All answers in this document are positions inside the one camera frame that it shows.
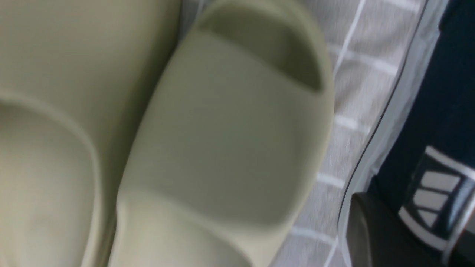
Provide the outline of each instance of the white trim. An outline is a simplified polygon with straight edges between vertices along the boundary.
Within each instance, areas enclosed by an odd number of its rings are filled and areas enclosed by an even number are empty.
[[[333,118],[333,123],[351,129],[353,131],[361,132],[363,134],[369,134],[371,131],[371,127],[363,125],[357,122],[356,120],[341,115],[335,115],[335,117]]]
[[[452,230],[452,233],[450,234],[446,249],[442,253],[442,264],[445,264],[445,265],[448,264],[450,255],[452,254],[452,250],[457,244],[457,241],[460,238],[462,231],[467,226],[468,220],[470,220],[470,217],[472,216],[474,210],[475,210],[475,192],[473,192],[472,195],[470,196],[468,203],[466,204],[465,208],[462,210],[463,215],[458,218],[458,221],[454,229]]]
[[[363,11],[363,7],[365,3],[366,3],[366,0],[360,0],[360,3],[358,4],[358,8],[356,9],[353,22],[351,22],[350,29],[348,30],[348,33],[345,36],[345,40],[343,41],[342,51],[340,55],[338,56],[338,59],[336,60],[335,69],[333,71],[333,78],[336,76],[338,70],[340,69],[340,66],[342,65],[343,58],[345,56],[346,50],[348,50],[348,46],[352,39],[353,33],[355,32],[356,25],[358,24],[358,21],[360,20],[361,12]]]
[[[404,10],[411,11],[414,13],[419,12],[419,9],[420,9],[419,3],[415,3],[409,0],[383,0],[383,1],[393,6],[396,6],[400,9],[404,9]]]
[[[345,186],[345,181],[343,179],[321,172],[317,173],[317,182],[325,183],[338,188],[343,188],[343,186]]]
[[[333,255],[335,255],[336,247],[338,246],[338,239],[333,243],[332,249],[330,249],[330,252],[328,253],[327,260],[325,261],[325,264],[323,267],[328,267],[330,266],[330,263],[332,262]]]
[[[409,230],[411,230],[411,232],[424,243],[440,251],[446,248],[446,240],[443,240],[442,238],[437,237],[429,231],[425,230],[411,217],[411,215],[404,207],[401,207],[398,214],[404,224],[406,224],[406,226],[409,228]]]
[[[290,234],[295,237],[316,239],[316,240],[322,241],[323,243],[327,243],[330,246],[332,246],[336,242],[336,239],[328,235],[325,235],[323,233],[319,233],[315,230],[300,228],[300,227],[295,227],[295,226],[290,229]]]
[[[435,148],[428,146],[426,147],[426,154],[429,155],[431,158],[435,159],[436,161],[444,164],[445,166],[456,170],[457,172],[467,176],[468,178],[475,181],[475,170],[465,166],[464,164],[457,162],[442,152],[436,150]]]

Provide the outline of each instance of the gray checkered fabric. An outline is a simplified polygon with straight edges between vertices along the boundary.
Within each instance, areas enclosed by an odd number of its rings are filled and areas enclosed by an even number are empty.
[[[343,187],[387,101],[424,0],[299,0],[325,34],[335,78],[332,138],[272,267],[345,267],[336,226]],[[210,0],[183,0],[180,36]]]

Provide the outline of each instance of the white grid line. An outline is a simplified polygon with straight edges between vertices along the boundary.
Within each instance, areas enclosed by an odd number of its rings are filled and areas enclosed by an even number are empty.
[[[333,44],[327,44],[327,49],[328,51],[335,54],[340,54],[342,52],[341,47],[337,45],[333,45]],[[353,61],[364,63],[376,70],[382,71],[391,76],[395,76],[396,73],[398,72],[398,66],[388,63],[379,58],[365,55],[363,53],[346,50],[345,54],[343,55],[343,58],[347,60],[353,60]]]
[[[300,228],[300,227],[295,227],[295,226],[292,227],[292,229],[290,230],[290,234],[295,237],[316,239],[330,246],[333,246],[333,244],[336,242],[336,239],[330,237],[329,235],[319,233],[315,230]]]
[[[363,7],[365,3],[366,3],[366,0],[360,0],[360,3],[358,4],[355,17],[353,19],[353,22],[351,22],[350,29],[348,30],[348,33],[345,36],[345,40],[343,41],[342,50],[340,52],[340,55],[338,56],[338,59],[336,60],[335,70],[333,71],[333,78],[336,76],[336,73],[340,69],[340,66],[343,61],[343,57],[345,56],[346,50],[348,49],[353,33],[355,32],[356,25],[358,24],[358,21],[360,20],[361,12],[363,11]]]
[[[341,115],[335,115],[333,122],[336,125],[339,125],[341,127],[348,128],[353,131],[357,131],[363,134],[369,134],[371,131],[371,127],[363,125],[356,120],[350,119],[348,117],[344,117]]]
[[[319,172],[317,174],[317,182],[332,185],[332,186],[338,187],[340,189],[343,188],[343,186],[345,186],[345,181],[343,179],[337,178],[337,177],[332,176],[332,175],[324,174],[324,173],[321,173],[321,172]]]
[[[400,9],[404,9],[404,10],[411,11],[414,13],[419,12],[419,9],[420,9],[419,3],[415,3],[410,0],[383,0],[383,1],[393,6],[396,6]]]
[[[330,263],[332,262],[333,255],[335,255],[336,248],[338,246],[338,239],[333,243],[332,249],[330,249],[330,252],[328,253],[327,260],[325,261],[325,264],[323,267],[328,267],[330,266]]]

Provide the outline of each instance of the foam slide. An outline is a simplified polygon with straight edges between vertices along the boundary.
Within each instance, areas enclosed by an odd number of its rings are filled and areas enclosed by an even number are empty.
[[[213,3],[139,128],[109,267],[267,267],[323,159],[332,79],[295,2]]]
[[[104,266],[180,0],[0,0],[0,266]]]

